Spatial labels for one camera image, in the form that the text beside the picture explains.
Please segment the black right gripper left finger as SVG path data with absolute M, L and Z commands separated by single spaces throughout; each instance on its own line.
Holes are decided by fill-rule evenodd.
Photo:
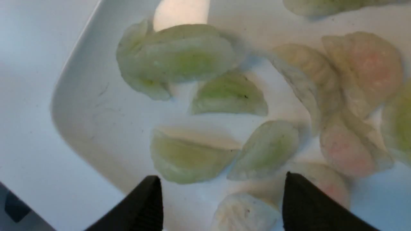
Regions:
M 119 204 L 87 228 L 87 231 L 162 231 L 161 180 L 145 177 Z

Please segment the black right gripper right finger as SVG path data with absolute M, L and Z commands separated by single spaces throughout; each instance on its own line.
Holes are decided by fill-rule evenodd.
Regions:
M 282 201 L 285 231 L 377 231 L 304 176 L 287 172 Z

